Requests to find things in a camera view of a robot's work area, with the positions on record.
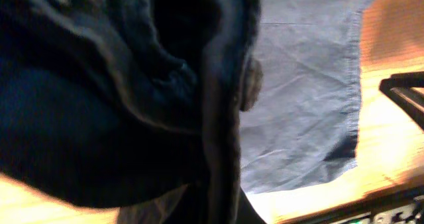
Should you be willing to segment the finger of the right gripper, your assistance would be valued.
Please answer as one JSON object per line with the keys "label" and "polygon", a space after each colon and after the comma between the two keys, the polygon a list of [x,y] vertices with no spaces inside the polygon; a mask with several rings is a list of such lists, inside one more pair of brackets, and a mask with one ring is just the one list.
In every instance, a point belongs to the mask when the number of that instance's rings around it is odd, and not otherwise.
{"label": "finger of the right gripper", "polygon": [[423,88],[423,72],[392,74],[379,86],[379,90],[423,130],[423,92],[416,88]]}

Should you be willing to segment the blue denim shorts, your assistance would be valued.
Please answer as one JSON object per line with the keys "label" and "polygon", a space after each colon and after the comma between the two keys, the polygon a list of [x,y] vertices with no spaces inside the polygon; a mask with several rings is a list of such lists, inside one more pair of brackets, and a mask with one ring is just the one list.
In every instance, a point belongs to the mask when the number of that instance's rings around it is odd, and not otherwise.
{"label": "blue denim shorts", "polygon": [[261,223],[356,166],[374,0],[1,0],[1,172],[119,223]]}

